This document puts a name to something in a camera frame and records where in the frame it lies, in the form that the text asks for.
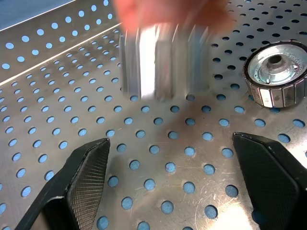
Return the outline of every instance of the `cylindrical metal part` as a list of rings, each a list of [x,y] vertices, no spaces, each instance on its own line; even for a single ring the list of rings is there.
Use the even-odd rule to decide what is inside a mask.
[[[281,41],[256,50],[243,66],[248,90],[265,107],[287,107],[307,96],[307,47]]]
[[[120,38],[122,91],[128,97],[172,99],[208,85],[208,28],[170,23]]]

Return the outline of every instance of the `perforated metal sheet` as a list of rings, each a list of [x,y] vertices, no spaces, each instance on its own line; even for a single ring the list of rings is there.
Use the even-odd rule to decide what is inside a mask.
[[[232,133],[289,141],[286,148],[307,167],[307,101],[282,110],[255,104],[242,60],[267,41],[307,44],[307,1],[236,0],[228,7],[237,25],[212,41],[210,90],[190,101],[123,98],[117,28],[1,85],[0,229],[17,225],[75,148],[105,136],[111,148],[93,229],[258,229]]]

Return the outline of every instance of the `hand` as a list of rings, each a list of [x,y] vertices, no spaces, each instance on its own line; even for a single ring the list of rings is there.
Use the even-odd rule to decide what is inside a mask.
[[[215,31],[231,28],[234,23],[225,10],[225,0],[114,0],[114,3],[123,28],[131,32],[155,23],[184,23],[188,15],[195,13],[193,24],[210,26]]]

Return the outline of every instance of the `center hole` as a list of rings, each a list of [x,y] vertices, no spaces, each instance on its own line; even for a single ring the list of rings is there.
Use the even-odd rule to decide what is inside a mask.
[[[272,57],[269,57],[268,62],[270,64],[277,64],[278,62],[280,62],[282,60],[282,56],[280,55],[274,55]]]

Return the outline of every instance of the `metal spool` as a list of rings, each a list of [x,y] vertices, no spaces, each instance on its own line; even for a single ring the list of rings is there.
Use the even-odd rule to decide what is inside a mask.
[[[243,74],[258,104],[297,104],[307,96],[307,47],[296,41],[269,44],[249,56]]]

